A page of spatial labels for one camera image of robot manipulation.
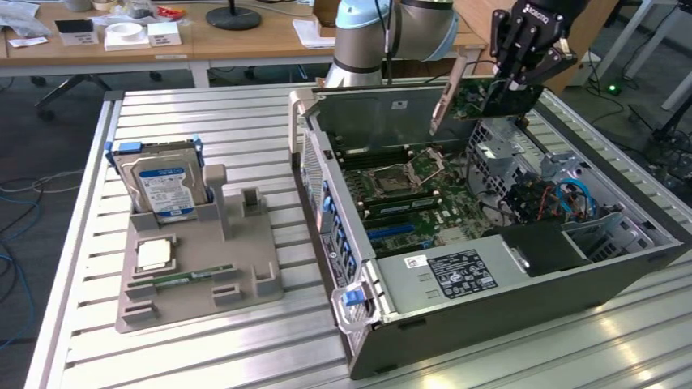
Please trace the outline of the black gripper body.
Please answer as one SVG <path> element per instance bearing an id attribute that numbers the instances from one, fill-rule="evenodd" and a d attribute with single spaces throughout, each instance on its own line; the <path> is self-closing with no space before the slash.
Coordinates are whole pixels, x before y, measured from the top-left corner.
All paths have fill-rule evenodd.
<path id="1" fill-rule="evenodd" d="M 511 15 L 527 20 L 543 36 L 567 38 L 573 22 L 586 8 L 586 0 L 515 1 Z"/>

